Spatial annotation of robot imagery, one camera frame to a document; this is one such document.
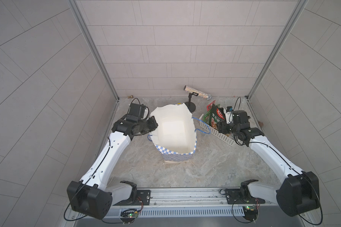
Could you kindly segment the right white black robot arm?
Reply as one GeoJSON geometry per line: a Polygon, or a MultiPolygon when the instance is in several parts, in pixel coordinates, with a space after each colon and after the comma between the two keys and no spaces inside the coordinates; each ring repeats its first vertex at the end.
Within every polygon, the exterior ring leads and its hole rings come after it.
{"type": "Polygon", "coordinates": [[[305,172],[288,160],[272,145],[259,128],[252,128],[245,111],[218,114],[217,129],[222,134],[232,134],[240,146],[257,153],[281,182],[279,188],[248,180],[241,183],[240,198],[254,202],[257,199],[277,204],[290,217],[321,209],[319,180],[313,172],[305,172]]]}

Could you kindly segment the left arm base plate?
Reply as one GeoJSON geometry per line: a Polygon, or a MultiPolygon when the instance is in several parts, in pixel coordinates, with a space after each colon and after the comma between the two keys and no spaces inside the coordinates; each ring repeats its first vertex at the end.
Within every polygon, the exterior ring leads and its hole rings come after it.
{"type": "Polygon", "coordinates": [[[151,190],[137,190],[137,194],[134,201],[120,201],[115,206],[141,206],[141,202],[144,206],[150,204],[151,190]]]}

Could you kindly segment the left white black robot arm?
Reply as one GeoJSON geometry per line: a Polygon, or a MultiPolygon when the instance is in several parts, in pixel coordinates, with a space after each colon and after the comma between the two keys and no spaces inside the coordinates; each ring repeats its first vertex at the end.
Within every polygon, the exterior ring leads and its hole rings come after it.
{"type": "Polygon", "coordinates": [[[119,202],[132,204],[137,200],[137,185],[121,181],[107,187],[110,175],[121,154],[135,136],[145,135],[158,127],[155,117],[146,119],[126,114],[115,122],[102,152],[80,181],[67,187],[69,205],[73,211],[103,219],[110,207],[119,202]]]}

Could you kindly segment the blue checkered paper bag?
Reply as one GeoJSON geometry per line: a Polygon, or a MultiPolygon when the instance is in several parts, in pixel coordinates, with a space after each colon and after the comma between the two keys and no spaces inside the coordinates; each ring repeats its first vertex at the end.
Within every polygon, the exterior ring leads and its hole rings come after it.
{"type": "Polygon", "coordinates": [[[166,164],[189,161],[196,153],[197,131],[211,133],[209,126],[206,131],[195,127],[196,118],[185,104],[157,107],[150,116],[155,118],[158,127],[149,134],[148,139],[161,153],[166,164]]]}

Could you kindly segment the dark fish seasoning packet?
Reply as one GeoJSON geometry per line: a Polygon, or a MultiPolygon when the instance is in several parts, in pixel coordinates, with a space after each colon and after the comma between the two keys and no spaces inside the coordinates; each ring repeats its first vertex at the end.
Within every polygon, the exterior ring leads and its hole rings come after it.
{"type": "Polygon", "coordinates": [[[208,124],[215,130],[218,130],[219,122],[225,122],[224,108],[213,104],[210,109],[208,124]]]}

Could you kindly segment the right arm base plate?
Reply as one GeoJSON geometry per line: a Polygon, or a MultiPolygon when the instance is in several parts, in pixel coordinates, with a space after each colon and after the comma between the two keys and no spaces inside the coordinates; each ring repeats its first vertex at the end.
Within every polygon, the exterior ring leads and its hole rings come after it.
{"type": "Polygon", "coordinates": [[[221,189],[220,194],[226,197],[229,205],[235,204],[265,204],[266,201],[260,198],[254,198],[250,195],[247,189],[241,188],[225,188],[221,189]]]}

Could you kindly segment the white perforated plastic basket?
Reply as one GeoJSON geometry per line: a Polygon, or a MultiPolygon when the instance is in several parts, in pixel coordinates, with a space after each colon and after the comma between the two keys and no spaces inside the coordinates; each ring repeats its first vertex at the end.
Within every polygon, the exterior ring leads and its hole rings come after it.
{"type": "Polygon", "coordinates": [[[202,114],[199,118],[199,125],[202,129],[205,130],[206,134],[214,135],[215,137],[219,138],[221,141],[225,142],[229,146],[234,146],[236,144],[236,142],[233,139],[231,139],[230,137],[227,137],[226,135],[222,133],[219,133],[216,129],[212,128],[207,123],[205,123],[203,121],[203,118],[204,118],[204,114],[202,114]]]}

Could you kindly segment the red condiment packet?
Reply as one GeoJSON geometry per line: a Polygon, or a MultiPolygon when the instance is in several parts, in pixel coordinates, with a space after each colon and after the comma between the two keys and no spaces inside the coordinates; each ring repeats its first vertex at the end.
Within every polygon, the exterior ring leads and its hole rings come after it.
{"type": "Polygon", "coordinates": [[[206,110],[207,111],[210,111],[210,109],[212,108],[212,106],[215,104],[215,100],[214,101],[212,101],[210,104],[208,104],[207,106],[206,106],[206,110]]]}

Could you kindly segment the green condiment packet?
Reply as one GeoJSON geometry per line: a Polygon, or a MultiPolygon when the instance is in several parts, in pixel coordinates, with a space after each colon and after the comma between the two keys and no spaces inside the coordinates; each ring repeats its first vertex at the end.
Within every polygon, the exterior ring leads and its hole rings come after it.
{"type": "Polygon", "coordinates": [[[204,116],[202,117],[202,121],[205,122],[206,124],[210,124],[210,115],[211,111],[208,111],[204,116]]]}

